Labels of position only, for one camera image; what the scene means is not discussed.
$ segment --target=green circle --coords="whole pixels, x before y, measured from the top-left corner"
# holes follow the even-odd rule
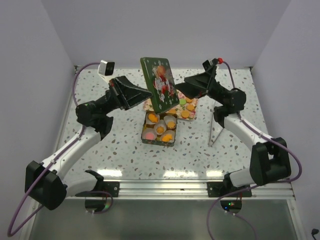
[[[180,105],[186,105],[187,101],[184,98],[180,98]]]

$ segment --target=speckled pattern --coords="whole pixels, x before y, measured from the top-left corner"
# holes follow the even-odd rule
[[[201,73],[202,69],[173,69],[175,83],[184,77]],[[249,69],[232,70],[235,84],[247,94],[242,115],[257,128],[267,132]],[[114,76],[125,75],[134,84],[146,87],[142,70],[117,69]],[[217,81],[232,88],[228,71],[219,69]],[[84,70],[78,80],[76,97],[79,103],[96,100],[108,85],[96,70]],[[197,180],[222,179],[223,175],[247,168],[251,152],[231,132],[223,130],[212,147],[208,146],[214,101],[203,97],[198,102],[196,119],[178,120],[176,141],[173,147],[144,144],[141,131],[145,118],[143,104],[128,111],[115,110],[112,130],[99,144],[85,153],[65,177],[68,184],[85,178],[84,171],[92,169],[106,179],[123,180]],[[76,122],[75,105],[72,103],[64,129],[62,143],[80,129]]]

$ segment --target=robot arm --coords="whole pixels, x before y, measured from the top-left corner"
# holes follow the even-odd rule
[[[216,81],[217,64],[221,63],[221,58],[207,60],[202,64],[205,72],[186,77],[185,82],[175,86],[188,98],[208,96],[221,103],[222,106],[214,107],[214,120],[234,133],[251,150],[250,167],[226,174],[220,194],[228,194],[251,184],[262,186],[289,177],[291,166],[288,152],[266,138],[286,147],[285,140],[262,133],[241,117],[246,94],[235,87],[228,90]]]
[[[111,72],[109,67],[99,68],[99,74],[102,70],[104,75],[111,75],[111,67]],[[135,86],[125,76],[115,77],[108,84],[109,90],[105,95],[76,107],[77,122],[83,125],[82,129],[53,155],[40,163],[32,161],[26,168],[25,192],[49,210],[57,208],[68,196],[102,190],[104,178],[92,170],[86,171],[88,178],[73,182],[70,186],[63,184],[63,179],[81,156],[111,131],[113,117],[108,117],[108,113],[118,108],[131,109],[152,97],[151,92]],[[46,168],[45,174],[32,188]]]

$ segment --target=gray floor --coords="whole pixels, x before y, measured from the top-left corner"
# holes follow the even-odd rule
[[[117,200],[110,211],[85,213],[83,199],[67,199],[56,210],[37,214],[30,240],[209,240],[206,215],[212,200]],[[296,240],[286,200],[247,200],[240,215],[259,240]],[[217,240],[253,240],[243,220],[214,208]]]

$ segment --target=box lid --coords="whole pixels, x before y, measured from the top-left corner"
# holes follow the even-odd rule
[[[142,57],[140,63],[146,86],[153,94],[151,102],[154,112],[164,113],[178,105],[179,97],[168,59]]]

